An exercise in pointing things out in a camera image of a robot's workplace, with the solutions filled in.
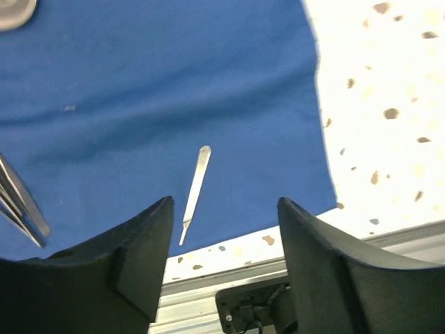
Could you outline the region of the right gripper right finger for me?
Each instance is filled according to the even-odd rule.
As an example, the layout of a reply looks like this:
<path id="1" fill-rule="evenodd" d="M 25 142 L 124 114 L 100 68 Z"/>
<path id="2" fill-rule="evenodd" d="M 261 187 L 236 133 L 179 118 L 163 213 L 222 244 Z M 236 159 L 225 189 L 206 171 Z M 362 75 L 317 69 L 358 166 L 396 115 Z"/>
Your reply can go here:
<path id="1" fill-rule="evenodd" d="M 281 198 L 300 333 L 443 333 L 444 267 L 372 246 Z"/>

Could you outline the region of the steel tweezers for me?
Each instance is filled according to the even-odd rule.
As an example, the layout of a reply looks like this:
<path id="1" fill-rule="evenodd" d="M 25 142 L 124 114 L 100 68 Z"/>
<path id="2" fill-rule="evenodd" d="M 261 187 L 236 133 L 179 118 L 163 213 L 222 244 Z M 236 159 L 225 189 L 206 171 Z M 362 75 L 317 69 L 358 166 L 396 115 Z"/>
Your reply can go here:
<path id="1" fill-rule="evenodd" d="M 46 246 L 45 238 L 24 210 L 21 210 L 13 202 L 4 185 L 1 185 L 1 213 L 39 247 L 44 248 Z"/>
<path id="2" fill-rule="evenodd" d="M 51 232 L 48 223 L 43 218 L 33 197 L 3 155 L 1 155 L 1 185 L 6 187 L 13 202 L 30 217 L 40 234 L 44 238 L 47 237 Z"/>

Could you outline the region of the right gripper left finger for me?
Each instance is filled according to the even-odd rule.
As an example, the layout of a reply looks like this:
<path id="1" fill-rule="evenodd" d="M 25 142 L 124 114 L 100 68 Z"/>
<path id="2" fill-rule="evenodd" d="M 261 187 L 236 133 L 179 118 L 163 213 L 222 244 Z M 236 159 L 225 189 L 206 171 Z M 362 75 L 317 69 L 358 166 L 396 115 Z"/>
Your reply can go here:
<path id="1" fill-rule="evenodd" d="M 1 261 L 2 333 L 146 333 L 156 319 L 173 227 L 164 197 L 46 259 Z"/>

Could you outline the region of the steel scalpel handle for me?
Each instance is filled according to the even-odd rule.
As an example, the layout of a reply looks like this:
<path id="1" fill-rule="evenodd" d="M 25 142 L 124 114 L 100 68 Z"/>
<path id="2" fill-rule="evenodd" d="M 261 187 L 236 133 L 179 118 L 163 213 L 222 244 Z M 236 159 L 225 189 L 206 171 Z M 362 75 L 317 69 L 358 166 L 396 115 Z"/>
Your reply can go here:
<path id="1" fill-rule="evenodd" d="M 183 229 L 182 229 L 181 237 L 179 240 L 180 246 L 182 246 L 184 244 L 187 230 L 193 220 L 195 208 L 197 206 L 197 202 L 200 197 L 200 191 L 202 188 L 204 177 L 206 175 L 210 156 L 211 156 L 211 147 L 209 145 L 202 146 L 198 153 L 197 163 L 195 166 L 195 172 L 194 172 L 191 188 L 190 188 L 190 191 L 188 194 L 186 208 L 184 211 Z"/>

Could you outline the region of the blue surgical cloth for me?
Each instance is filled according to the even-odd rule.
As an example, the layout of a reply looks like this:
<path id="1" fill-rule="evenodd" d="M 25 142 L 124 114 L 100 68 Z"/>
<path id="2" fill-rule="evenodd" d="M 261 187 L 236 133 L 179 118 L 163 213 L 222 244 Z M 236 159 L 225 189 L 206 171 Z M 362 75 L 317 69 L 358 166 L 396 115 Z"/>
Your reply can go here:
<path id="1" fill-rule="evenodd" d="M 337 203 L 299 1 L 41 1 L 1 34 L 1 153 L 51 227 L 1 221 L 1 256 L 47 257 L 172 196 L 170 254 Z M 211 156 L 182 246 L 199 150 Z"/>

